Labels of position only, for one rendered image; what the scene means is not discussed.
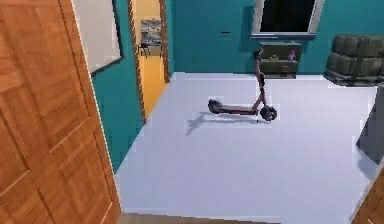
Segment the brown wooden door frame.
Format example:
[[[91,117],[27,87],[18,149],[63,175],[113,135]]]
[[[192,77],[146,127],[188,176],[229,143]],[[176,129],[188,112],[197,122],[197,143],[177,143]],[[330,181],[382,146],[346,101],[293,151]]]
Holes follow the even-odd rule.
[[[384,168],[373,182],[351,224],[384,224]]]

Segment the brown wooden room door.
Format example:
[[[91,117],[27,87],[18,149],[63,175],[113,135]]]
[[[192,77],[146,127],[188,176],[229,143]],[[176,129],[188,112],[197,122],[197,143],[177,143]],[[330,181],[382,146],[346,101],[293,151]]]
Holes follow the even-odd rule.
[[[117,224],[71,0],[0,0],[0,224]]]

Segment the black framed white picture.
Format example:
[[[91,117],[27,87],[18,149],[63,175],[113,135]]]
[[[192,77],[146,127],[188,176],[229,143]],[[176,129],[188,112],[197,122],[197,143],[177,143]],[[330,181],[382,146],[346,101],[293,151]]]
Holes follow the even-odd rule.
[[[117,0],[71,0],[89,73],[95,76],[124,58]]]

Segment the small dark table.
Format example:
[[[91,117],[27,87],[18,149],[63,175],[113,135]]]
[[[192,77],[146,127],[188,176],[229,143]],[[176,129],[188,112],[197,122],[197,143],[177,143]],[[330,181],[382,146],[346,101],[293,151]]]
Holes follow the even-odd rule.
[[[138,45],[138,51],[141,56],[162,56],[162,46],[161,45],[148,45],[145,43],[140,43]]]

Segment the grey framed wall picture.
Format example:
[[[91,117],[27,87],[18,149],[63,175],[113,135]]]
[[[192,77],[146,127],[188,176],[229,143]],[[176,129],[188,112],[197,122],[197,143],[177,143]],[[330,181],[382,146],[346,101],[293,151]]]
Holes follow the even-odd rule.
[[[158,19],[141,21],[141,42],[150,46],[161,44],[161,21]]]

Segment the white framed dark window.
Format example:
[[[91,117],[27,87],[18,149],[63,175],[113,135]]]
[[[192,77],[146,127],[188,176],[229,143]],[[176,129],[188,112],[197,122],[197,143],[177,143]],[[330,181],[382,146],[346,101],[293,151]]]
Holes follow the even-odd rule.
[[[255,0],[251,37],[314,40],[325,0]]]

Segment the red kick scooter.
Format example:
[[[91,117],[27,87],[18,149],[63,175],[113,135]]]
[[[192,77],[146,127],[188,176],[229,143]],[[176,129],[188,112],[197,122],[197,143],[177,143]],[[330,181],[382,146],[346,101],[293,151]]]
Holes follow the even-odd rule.
[[[258,81],[258,87],[260,95],[257,97],[256,102],[252,106],[236,106],[227,105],[221,103],[219,100],[210,99],[208,101],[208,109],[214,114],[239,114],[239,115],[258,115],[265,121],[273,121],[277,118],[277,110],[273,106],[269,106],[266,103],[265,96],[265,75],[260,70],[261,56],[263,50],[259,49],[253,52],[253,58],[255,61],[255,72],[254,75]]]

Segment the grey cabinet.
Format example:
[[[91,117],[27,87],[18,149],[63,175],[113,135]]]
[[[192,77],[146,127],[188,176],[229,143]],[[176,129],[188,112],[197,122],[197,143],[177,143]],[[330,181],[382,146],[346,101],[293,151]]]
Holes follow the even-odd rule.
[[[377,87],[374,105],[356,146],[377,165],[384,158],[384,82]]]

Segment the dark green shelf unit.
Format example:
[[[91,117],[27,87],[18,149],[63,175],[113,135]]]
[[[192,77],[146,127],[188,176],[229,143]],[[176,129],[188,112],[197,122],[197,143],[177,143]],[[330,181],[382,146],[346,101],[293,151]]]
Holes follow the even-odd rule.
[[[302,45],[297,42],[261,42],[260,48],[263,50],[261,56],[260,70],[268,78],[296,78],[299,62],[302,53]],[[291,50],[295,50],[296,56],[293,61],[288,60]],[[273,55],[279,57],[279,61],[270,61]]]

